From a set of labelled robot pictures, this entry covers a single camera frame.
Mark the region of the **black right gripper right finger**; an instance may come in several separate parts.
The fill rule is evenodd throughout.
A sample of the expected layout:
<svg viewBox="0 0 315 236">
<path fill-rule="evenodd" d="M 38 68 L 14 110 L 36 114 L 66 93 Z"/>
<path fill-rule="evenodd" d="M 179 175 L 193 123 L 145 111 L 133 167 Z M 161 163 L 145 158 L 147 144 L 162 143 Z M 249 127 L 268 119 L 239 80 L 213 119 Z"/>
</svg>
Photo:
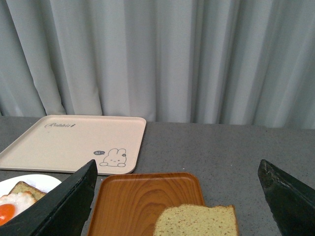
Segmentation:
<svg viewBox="0 0 315 236">
<path fill-rule="evenodd" d="M 315 190 L 262 159 L 258 177 L 265 200 L 283 236 L 315 234 Z"/>
</svg>

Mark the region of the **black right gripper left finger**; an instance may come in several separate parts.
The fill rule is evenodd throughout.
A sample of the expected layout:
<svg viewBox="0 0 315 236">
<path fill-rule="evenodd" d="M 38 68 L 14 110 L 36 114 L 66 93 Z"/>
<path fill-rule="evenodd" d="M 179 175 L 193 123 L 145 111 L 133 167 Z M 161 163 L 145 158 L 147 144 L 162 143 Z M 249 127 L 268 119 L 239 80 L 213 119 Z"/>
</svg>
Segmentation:
<svg viewBox="0 0 315 236">
<path fill-rule="evenodd" d="M 95 194 L 97 166 L 89 161 L 38 202 L 0 227 L 2 236 L 79 236 Z"/>
</svg>

